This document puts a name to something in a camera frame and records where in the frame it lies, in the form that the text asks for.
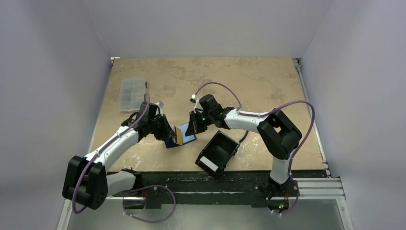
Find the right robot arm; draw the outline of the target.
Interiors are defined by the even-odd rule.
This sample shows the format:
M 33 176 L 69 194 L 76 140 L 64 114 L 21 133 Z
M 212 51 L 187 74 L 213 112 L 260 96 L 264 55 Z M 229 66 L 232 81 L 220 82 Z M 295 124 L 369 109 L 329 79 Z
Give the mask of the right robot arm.
M 265 189 L 270 196 L 286 192 L 291 180 L 290 159 L 299 147 L 302 133 L 283 111 L 273 110 L 267 114 L 240 112 L 233 107 L 223 108 L 211 94 L 202 98 L 194 94 L 190 101 L 194 103 L 194 109 L 189 113 L 186 136 L 205 132 L 210 125 L 227 130 L 240 129 L 258 133 L 273 156 L 269 184 Z

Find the gold credit card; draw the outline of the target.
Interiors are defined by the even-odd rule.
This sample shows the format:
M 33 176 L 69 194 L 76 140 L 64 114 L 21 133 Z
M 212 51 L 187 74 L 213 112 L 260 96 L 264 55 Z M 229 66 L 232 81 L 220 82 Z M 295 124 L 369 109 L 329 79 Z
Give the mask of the gold credit card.
M 174 143 L 176 143 L 177 145 L 182 146 L 183 145 L 183 137 L 182 137 L 182 129 L 181 126 L 175 126 L 175 134 L 176 137 L 174 138 Z

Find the black plastic tray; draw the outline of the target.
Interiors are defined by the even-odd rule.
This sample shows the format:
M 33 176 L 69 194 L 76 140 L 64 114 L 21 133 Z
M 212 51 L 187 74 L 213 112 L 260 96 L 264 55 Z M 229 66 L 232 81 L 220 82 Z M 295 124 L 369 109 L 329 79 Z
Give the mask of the black plastic tray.
M 219 179 L 223 176 L 223 172 L 227 163 L 232 157 L 235 156 L 240 144 L 226 135 L 222 131 L 217 131 L 213 138 L 199 153 L 195 164 L 202 168 L 206 173 L 215 179 Z M 213 172 L 207 166 L 200 163 L 200 158 L 205 156 L 210 161 L 218 166 L 218 170 Z

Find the blue card holder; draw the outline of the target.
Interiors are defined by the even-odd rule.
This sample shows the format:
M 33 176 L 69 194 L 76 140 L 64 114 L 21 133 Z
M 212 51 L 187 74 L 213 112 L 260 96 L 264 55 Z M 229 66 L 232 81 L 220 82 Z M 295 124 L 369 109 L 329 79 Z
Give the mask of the blue card holder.
M 197 139 L 195 135 L 186 136 L 186 131 L 189 127 L 188 123 L 184 123 L 179 126 L 174 127 L 174 132 L 176 134 L 175 138 L 165 140 L 165 146 L 167 149 L 179 147 Z

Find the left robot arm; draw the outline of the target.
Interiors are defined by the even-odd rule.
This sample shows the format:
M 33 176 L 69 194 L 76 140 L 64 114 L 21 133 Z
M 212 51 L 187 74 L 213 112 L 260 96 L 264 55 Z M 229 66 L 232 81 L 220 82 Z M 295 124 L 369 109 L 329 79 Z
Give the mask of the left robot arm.
M 147 135 L 165 141 L 176 137 L 162 111 L 163 103 L 142 102 L 118 130 L 100 147 L 84 157 L 74 156 L 68 162 L 62 196 L 72 205 L 98 209 L 109 196 L 126 191 L 131 196 L 142 192 L 142 174 L 122 169 L 108 174 L 112 165 Z

